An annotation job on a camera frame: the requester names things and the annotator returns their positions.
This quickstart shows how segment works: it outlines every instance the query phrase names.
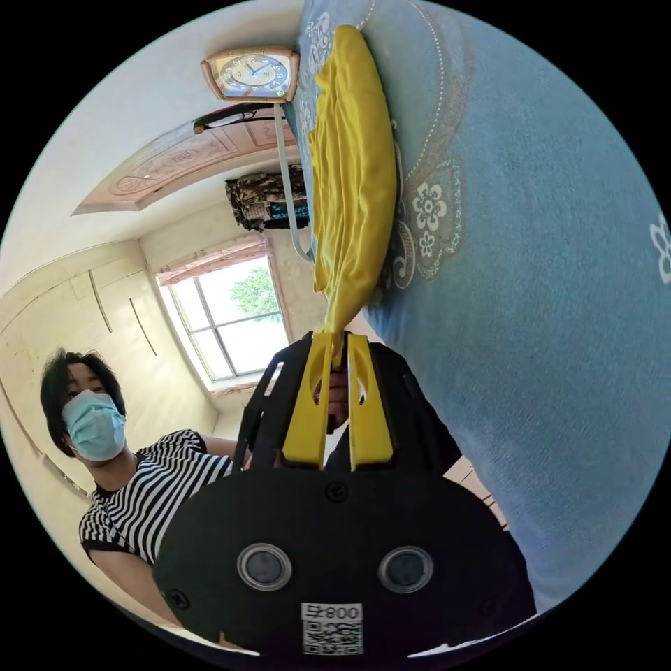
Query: yellow bracket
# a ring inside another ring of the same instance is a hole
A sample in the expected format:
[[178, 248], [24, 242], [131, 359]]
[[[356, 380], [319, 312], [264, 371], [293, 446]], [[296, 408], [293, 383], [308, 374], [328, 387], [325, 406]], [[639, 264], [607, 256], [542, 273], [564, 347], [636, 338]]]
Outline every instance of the yellow bracket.
[[[288, 461], [324, 467], [326, 427], [329, 421], [329, 382], [333, 355], [333, 334], [313, 333], [308, 361], [298, 389], [294, 413], [284, 440]], [[348, 334], [349, 371], [349, 455], [352, 470], [358, 466], [387, 463], [393, 454], [382, 398], [377, 386], [368, 339]], [[319, 401], [315, 389], [322, 382]], [[365, 400], [359, 402], [361, 387]]]
[[[357, 466], [387, 463], [393, 454], [387, 419], [377, 386], [368, 339], [364, 335], [347, 337], [349, 371], [349, 457], [352, 470]], [[359, 403], [363, 387], [365, 400]]]
[[[312, 345], [298, 389], [296, 406], [284, 439], [284, 458], [323, 468], [326, 426], [329, 422], [329, 381], [331, 379], [332, 333], [313, 333]], [[322, 381], [319, 402], [315, 389]]]

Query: black hair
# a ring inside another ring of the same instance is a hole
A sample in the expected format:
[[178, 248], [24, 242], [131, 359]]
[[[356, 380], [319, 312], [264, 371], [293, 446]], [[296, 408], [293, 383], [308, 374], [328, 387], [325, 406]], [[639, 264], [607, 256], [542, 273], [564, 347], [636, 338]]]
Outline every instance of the black hair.
[[114, 401], [117, 410], [125, 417], [126, 405], [121, 394], [121, 386], [117, 381], [112, 369], [103, 361], [97, 352], [66, 352], [60, 348], [47, 362], [42, 373], [42, 385], [40, 388], [40, 402], [42, 411], [47, 420], [47, 429], [54, 445], [66, 454], [74, 457], [74, 453], [63, 440], [68, 429], [63, 421], [63, 408], [70, 400], [68, 397], [68, 386], [72, 379], [69, 366], [73, 363], [83, 363], [88, 366], [100, 380], [105, 393]]

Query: pink curtain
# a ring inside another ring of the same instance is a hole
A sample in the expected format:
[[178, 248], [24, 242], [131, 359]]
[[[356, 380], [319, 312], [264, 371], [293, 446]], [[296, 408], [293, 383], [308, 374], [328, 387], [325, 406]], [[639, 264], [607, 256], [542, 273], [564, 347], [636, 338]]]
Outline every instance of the pink curtain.
[[257, 233], [236, 238], [224, 243], [216, 250], [199, 250], [190, 257], [161, 268], [157, 273], [159, 284], [168, 287], [191, 277], [200, 277], [215, 270], [230, 268], [243, 261], [251, 261], [268, 256], [268, 241]]

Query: window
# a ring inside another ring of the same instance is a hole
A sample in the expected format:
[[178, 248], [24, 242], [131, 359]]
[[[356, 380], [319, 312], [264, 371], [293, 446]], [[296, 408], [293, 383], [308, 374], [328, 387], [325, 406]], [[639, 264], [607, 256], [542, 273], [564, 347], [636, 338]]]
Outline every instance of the window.
[[289, 344], [268, 257], [191, 277], [170, 292], [213, 382], [263, 371]]

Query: screw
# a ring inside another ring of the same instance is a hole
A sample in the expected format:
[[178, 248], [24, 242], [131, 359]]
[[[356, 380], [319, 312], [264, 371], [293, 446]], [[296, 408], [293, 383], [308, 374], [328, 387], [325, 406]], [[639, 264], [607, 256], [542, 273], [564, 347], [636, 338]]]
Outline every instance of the screw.
[[189, 600], [178, 589], [171, 589], [168, 592], [168, 601], [177, 608], [177, 610], [188, 610], [189, 608]]
[[347, 485], [342, 482], [331, 482], [326, 485], [326, 498], [332, 503], [342, 503], [348, 493]]
[[495, 596], [490, 597], [480, 605], [480, 612], [485, 617], [491, 617], [496, 613], [497, 609], [498, 609], [498, 599]]

